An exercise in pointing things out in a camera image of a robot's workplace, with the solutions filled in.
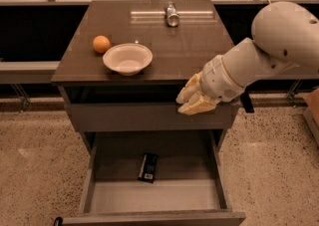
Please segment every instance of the white bowl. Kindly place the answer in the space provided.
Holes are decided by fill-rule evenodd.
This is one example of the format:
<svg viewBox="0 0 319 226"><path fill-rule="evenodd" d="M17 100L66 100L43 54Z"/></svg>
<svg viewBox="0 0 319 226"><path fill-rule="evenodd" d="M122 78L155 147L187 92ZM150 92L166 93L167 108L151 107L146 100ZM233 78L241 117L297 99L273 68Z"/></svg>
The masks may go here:
<svg viewBox="0 0 319 226"><path fill-rule="evenodd" d="M109 49L103 63L123 76L132 76L145 68L153 59L152 52L140 44L121 44Z"/></svg>

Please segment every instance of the brown tabletop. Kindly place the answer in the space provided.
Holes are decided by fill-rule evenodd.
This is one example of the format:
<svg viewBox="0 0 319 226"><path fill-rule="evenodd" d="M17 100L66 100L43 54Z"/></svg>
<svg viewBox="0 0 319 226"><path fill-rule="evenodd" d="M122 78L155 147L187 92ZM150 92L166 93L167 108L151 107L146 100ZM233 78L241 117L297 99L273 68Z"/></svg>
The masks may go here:
<svg viewBox="0 0 319 226"><path fill-rule="evenodd" d="M94 1L76 31L52 83L55 85L110 85L140 82L180 82L201 71L206 62L233 47L209 0L174 0L180 16L178 27L169 27L164 5L151 1ZM148 47L152 63L141 73L123 77L103 64L94 51L96 36L108 37L112 46L134 43Z"/></svg>

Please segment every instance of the mannequin hand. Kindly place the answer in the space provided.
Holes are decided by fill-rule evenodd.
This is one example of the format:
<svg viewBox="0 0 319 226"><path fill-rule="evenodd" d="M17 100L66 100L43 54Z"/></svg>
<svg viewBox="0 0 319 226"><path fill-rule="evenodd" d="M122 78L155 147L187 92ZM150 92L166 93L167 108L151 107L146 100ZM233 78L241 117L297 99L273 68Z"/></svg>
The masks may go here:
<svg viewBox="0 0 319 226"><path fill-rule="evenodd" d="M182 104L178 109L180 113L192 115L212 111L220 102L220 100L210 98L202 91L200 77L201 72L193 75L177 96L176 102Z"/></svg>

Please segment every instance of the white robotic arm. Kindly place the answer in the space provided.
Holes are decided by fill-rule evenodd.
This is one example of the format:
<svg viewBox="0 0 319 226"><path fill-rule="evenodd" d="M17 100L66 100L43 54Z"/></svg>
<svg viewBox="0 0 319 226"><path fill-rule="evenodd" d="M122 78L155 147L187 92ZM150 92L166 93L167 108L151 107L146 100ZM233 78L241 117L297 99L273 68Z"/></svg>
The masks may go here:
<svg viewBox="0 0 319 226"><path fill-rule="evenodd" d="M303 7L277 2L252 23L252 37L209 61L181 90L180 113L195 114L230 102L253 82L298 66L319 72L319 21Z"/></svg>

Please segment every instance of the speckled floor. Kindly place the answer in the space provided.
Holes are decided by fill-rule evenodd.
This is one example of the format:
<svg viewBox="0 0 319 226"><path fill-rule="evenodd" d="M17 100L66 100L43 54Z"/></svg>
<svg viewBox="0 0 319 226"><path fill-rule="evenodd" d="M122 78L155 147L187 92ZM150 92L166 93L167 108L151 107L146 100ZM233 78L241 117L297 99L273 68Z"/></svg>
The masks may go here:
<svg viewBox="0 0 319 226"><path fill-rule="evenodd" d="M319 225L319 149L305 108L243 110L220 151L243 226ZM0 113L0 225L51 226L77 214L89 156L66 113Z"/></svg>

